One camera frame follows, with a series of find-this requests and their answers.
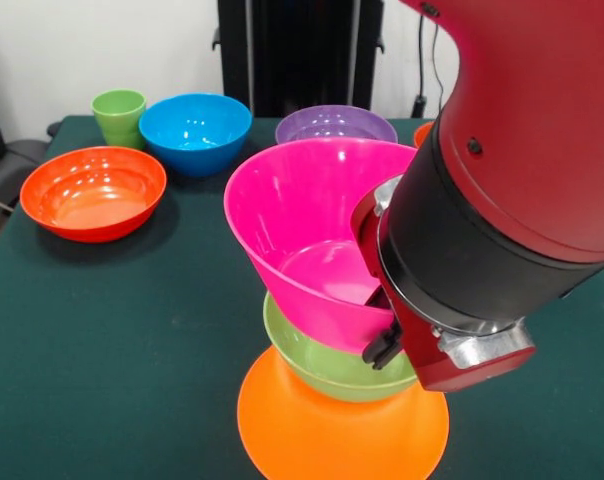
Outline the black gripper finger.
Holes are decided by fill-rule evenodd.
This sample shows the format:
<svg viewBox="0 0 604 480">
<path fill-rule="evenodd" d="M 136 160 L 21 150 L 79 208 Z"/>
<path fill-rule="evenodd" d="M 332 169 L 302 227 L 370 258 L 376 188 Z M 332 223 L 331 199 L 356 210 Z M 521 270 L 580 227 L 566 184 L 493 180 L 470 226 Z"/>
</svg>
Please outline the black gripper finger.
<svg viewBox="0 0 604 480">
<path fill-rule="evenodd" d="M 394 319 L 388 328 L 368 343 L 362 352 L 362 360 L 374 370 L 382 370 L 402 351 L 401 337 L 402 328 Z"/>
<path fill-rule="evenodd" d="M 374 308 L 390 308 L 390 302 L 382 285 L 378 285 L 366 300 L 365 305 Z"/>
</svg>

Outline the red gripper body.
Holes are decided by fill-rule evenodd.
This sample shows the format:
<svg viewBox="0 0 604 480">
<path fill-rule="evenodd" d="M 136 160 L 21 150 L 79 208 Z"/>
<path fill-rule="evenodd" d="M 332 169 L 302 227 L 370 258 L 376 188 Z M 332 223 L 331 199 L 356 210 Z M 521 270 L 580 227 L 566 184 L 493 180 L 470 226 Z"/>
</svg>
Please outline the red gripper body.
<svg viewBox="0 0 604 480">
<path fill-rule="evenodd" d="M 351 229 L 369 272 L 383 286 L 401 343 L 421 385 L 429 391 L 454 392 L 513 371 L 536 351 L 522 320 L 490 335 L 454 333 L 410 306 L 391 280 L 381 259 L 379 231 L 388 194 L 370 191 L 357 204 Z"/>
</svg>

